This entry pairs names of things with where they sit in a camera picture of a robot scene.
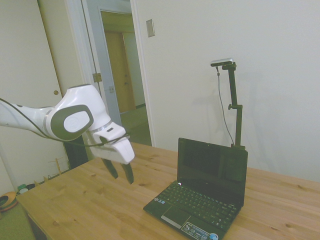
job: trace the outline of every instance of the floor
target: floor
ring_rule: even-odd
[[[20,203],[2,212],[0,219],[1,240],[35,240],[29,222]]]
[[[130,142],[151,146],[146,106],[120,114],[122,126],[130,134]]]

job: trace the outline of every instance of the laptop keyboard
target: laptop keyboard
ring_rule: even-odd
[[[223,231],[228,230],[239,210],[233,204],[224,203],[186,186],[180,186],[176,181],[160,193],[158,198],[215,225]]]

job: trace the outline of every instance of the wooden door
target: wooden door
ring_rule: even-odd
[[[121,32],[106,32],[105,38],[119,111],[124,113],[134,110],[136,104],[123,34]]]

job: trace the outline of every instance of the laptop touchpad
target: laptop touchpad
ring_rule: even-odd
[[[180,229],[182,225],[190,218],[190,214],[176,206],[172,206],[161,216],[161,218]]]

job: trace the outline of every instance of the door hinge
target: door hinge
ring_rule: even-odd
[[[101,78],[101,73],[99,72],[99,73],[94,73],[94,74],[92,74],[93,75],[93,81],[95,82],[95,83],[100,83],[100,82],[102,82],[102,78]]]

